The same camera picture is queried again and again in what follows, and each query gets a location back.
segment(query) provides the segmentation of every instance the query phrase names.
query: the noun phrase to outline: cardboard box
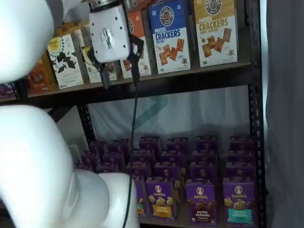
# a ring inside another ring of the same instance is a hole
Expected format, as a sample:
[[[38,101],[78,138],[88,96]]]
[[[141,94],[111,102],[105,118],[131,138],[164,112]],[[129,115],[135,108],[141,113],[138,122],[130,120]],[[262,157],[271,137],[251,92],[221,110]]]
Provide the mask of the cardboard box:
[[[195,0],[194,12],[200,66],[237,62],[235,0]]]
[[[56,88],[56,80],[47,52],[43,54],[35,68],[28,74],[27,80],[33,93],[51,91]]]
[[[227,225],[254,227],[257,215],[254,183],[225,179],[223,189]]]
[[[173,185],[170,178],[152,177],[146,181],[148,198],[153,217],[175,220],[176,203],[173,198]]]
[[[0,84],[0,98],[14,97],[15,93],[11,83]]]
[[[140,76],[151,75],[154,71],[155,58],[153,54],[152,34],[148,20],[147,2],[143,1],[128,11],[130,32],[144,41],[143,54],[138,62]],[[123,77],[132,78],[131,66],[128,60],[120,61]]]
[[[137,214],[139,217],[147,217],[150,213],[150,205],[147,196],[146,183],[143,176],[132,176],[137,193]]]
[[[149,15],[158,73],[190,69],[185,1],[155,1],[149,6]]]
[[[47,50],[60,89],[84,83],[87,72],[80,44],[75,34],[53,38]]]
[[[85,60],[85,66],[87,69],[87,73],[89,75],[91,83],[101,82],[100,73],[98,72],[96,67],[93,66],[91,60],[87,56],[87,53],[90,50],[90,48],[91,47],[84,47],[82,49],[82,54],[83,54],[83,57]],[[120,69],[119,63],[117,61],[111,62],[111,63],[106,63],[105,67],[108,70],[109,78],[111,81],[117,80],[119,78],[119,76],[121,75],[121,69]]]
[[[214,186],[202,179],[187,180],[186,194],[191,223],[216,226],[218,214]]]

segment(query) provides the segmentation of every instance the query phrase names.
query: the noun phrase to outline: purple box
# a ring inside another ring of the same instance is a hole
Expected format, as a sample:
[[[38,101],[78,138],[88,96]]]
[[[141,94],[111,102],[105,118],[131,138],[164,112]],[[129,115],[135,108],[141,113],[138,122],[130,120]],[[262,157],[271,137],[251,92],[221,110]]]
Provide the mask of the purple box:
[[[102,160],[107,163],[117,163],[121,170],[125,168],[125,160],[121,152],[106,152],[102,156]]]
[[[216,226],[218,214],[214,186],[202,179],[187,180],[186,192],[190,221],[199,225]]]
[[[218,169],[207,162],[191,162],[190,176],[192,179],[209,179],[214,185],[218,183]]]
[[[229,150],[254,150],[254,141],[250,136],[231,136]]]
[[[224,177],[235,181],[254,182],[256,176],[255,164],[253,162],[227,162]]]
[[[11,83],[0,84],[0,98],[14,97],[14,90]]]
[[[147,217],[150,213],[150,205],[147,196],[146,183],[143,176],[132,176],[137,193],[137,214],[139,217]]]
[[[104,162],[96,167],[96,173],[103,173],[103,172],[120,172],[117,163],[108,163]]]
[[[181,151],[183,154],[189,153],[189,143],[187,137],[167,139],[168,151]]]
[[[184,199],[184,187],[179,165],[168,161],[157,162],[154,166],[154,174],[155,176],[172,178],[174,199],[176,203],[181,204]]]
[[[103,141],[92,141],[89,144],[89,150],[98,153],[99,157],[102,158],[103,154],[108,152],[107,143]]]
[[[219,150],[218,138],[216,136],[196,136],[195,144],[197,150]]]
[[[175,220],[176,203],[170,178],[150,177],[146,181],[147,193],[154,218]]]
[[[226,222],[234,227],[255,226],[256,201],[253,182],[242,183],[224,179]]]
[[[151,150],[134,150],[133,153],[131,154],[131,161],[136,162],[140,161],[141,159],[145,159],[146,161],[149,161],[152,166],[155,165],[155,155],[153,151]]]
[[[199,151],[193,151],[191,155],[191,161],[192,162],[207,162],[209,164],[212,164],[214,166],[218,166],[218,157],[217,152],[212,150],[199,150]]]
[[[149,161],[132,161],[129,162],[126,168],[126,173],[135,174],[135,175],[143,175],[145,178],[152,176],[151,165]]]
[[[141,137],[139,140],[139,148],[153,150],[156,158],[159,159],[162,152],[161,139],[159,136]]]

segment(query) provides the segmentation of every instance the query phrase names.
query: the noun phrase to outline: snack box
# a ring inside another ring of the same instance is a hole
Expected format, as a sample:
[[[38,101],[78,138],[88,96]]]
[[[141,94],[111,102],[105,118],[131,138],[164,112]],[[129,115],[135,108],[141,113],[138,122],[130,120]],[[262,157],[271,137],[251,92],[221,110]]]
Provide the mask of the snack box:
[[[173,197],[176,203],[181,204],[184,199],[184,188],[181,184],[181,171],[176,163],[157,162],[154,166],[155,176],[164,176],[172,178]]]
[[[190,69],[187,3],[158,0],[148,9],[158,73]]]
[[[96,167],[96,173],[120,172],[117,163],[103,162]]]
[[[189,143],[187,137],[167,139],[168,151],[181,151],[183,154],[188,154]]]
[[[146,187],[153,217],[175,220],[177,210],[173,197],[172,180],[165,177],[149,177]]]
[[[133,175],[132,178],[136,187],[137,215],[139,217],[147,217],[150,213],[150,205],[147,196],[146,183],[143,176]]]
[[[90,78],[91,83],[98,83],[101,82],[101,76],[98,72],[97,68],[93,65],[92,61],[89,59],[87,53],[90,50],[90,46],[86,46],[82,48],[82,54],[85,60],[85,66]],[[117,61],[110,62],[105,64],[105,70],[109,74],[109,79],[111,81],[117,80],[121,75],[121,69],[119,67],[119,63]]]
[[[60,89],[82,85],[88,78],[80,44],[74,33],[53,38],[47,50]]]
[[[256,223],[255,184],[224,178],[226,223],[232,227],[254,227]]]
[[[195,0],[194,12],[200,66],[237,62],[235,0]]]
[[[144,41],[143,53],[138,62],[140,76],[151,75],[155,70],[153,40],[149,25],[148,11],[146,8],[147,4],[147,1],[138,2],[127,12],[131,34]],[[131,62],[126,59],[123,61],[121,60],[120,64],[122,67],[123,77],[132,78]]]
[[[191,223],[216,226],[217,201],[214,186],[208,180],[191,179],[186,183],[188,212]]]
[[[34,69],[28,74],[27,80],[33,93],[51,91],[56,88],[56,80],[47,52],[42,55]]]

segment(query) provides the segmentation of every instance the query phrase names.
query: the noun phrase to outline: product label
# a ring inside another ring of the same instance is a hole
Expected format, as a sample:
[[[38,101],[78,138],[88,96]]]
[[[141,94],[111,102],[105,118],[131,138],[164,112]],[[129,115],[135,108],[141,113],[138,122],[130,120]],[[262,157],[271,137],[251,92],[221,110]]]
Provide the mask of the product label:
[[[236,62],[234,0],[194,1],[200,66]]]
[[[184,1],[156,3],[149,14],[158,73],[190,69]]]
[[[154,216],[157,217],[161,217],[161,218],[172,217],[171,207],[153,205],[153,212],[155,214]]]

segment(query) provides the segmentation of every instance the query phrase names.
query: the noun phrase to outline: cracker box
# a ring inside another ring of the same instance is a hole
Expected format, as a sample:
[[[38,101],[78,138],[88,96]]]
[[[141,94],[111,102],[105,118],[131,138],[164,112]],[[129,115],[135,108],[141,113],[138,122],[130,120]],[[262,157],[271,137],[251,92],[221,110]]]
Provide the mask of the cracker box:
[[[139,147],[145,150],[152,150],[157,159],[160,159],[162,144],[159,136],[147,136],[139,139]]]
[[[192,179],[203,178],[211,180],[216,185],[218,182],[217,168],[207,162],[191,162],[190,176]]]
[[[149,15],[158,73],[190,69],[185,1],[155,1],[149,6]]]
[[[254,141],[249,136],[231,136],[229,150],[253,151],[254,150]]]
[[[203,179],[187,180],[186,194],[191,223],[216,226],[218,215],[214,186]]]
[[[139,217],[147,217],[150,213],[150,205],[147,196],[146,183],[143,176],[132,176],[137,193],[137,215]]]
[[[103,162],[96,167],[96,173],[120,172],[117,163]]]
[[[148,198],[154,218],[175,220],[176,203],[170,178],[152,177],[146,181]]]
[[[103,162],[117,163],[120,169],[125,168],[124,156],[121,152],[106,152],[102,156]]]
[[[219,150],[218,138],[216,136],[196,136],[195,144],[197,150]]]
[[[53,38],[48,53],[60,89],[82,85],[87,78],[81,48],[75,34]]]
[[[15,93],[11,83],[0,84],[0,98],[14,97]]]
[[[28,74],[27,80],[33,93],[50,91],[56,88],[56,80],[47,52],[43,54],[35,68]]]
[[[102,158],[103,154],[108,152],[107,143],[103,141],[92,141],[89,144],[89,150],[98,153],[99,157]]]
[[[255,185],[224,179],[226,222],[229,226],[249,227],[256,221]]]
[[[145,160],[129,162],[126,172],[128,174],[142,175],[145,179],[152,176],[151,164],[149,161]]]
[[[82,54],[85,60],[85,66],[90,78],[91,83],[101,82],[100,73],[98,72],[97,68],[92,64],[91,60],[89,59],[87,53],[90,50],[90,46],[86,46],[82,48]],[[109,79],[111,81],[115,81],[121,75],[121,69],[119,67],[119,63],[117,61],[110,62],[105,64],[105,68],[109,73]]]
[[[200,66],[237,62],[235,0],[195,0],[194,12]]]
[[[155,176],[172,178],[173,197],[176,203],[182,203],[184,198],[184,188],[181,184],[181,171],[178,164],[171,162],[157,162],[154,166]]]
[[[143,53],[138,62],[140,76],[151,75],[154,70],[155,58],[153,53],[152,34],[148,20],[146,3],[142,2],[133,7],[128,13],[130,32],[144,41]],[[120,61],[124,78],[132,78],[129,60]]]
[[[181,151],[183,154],[188,154],[189,143],[187,137],[167,139],[168,151]]]

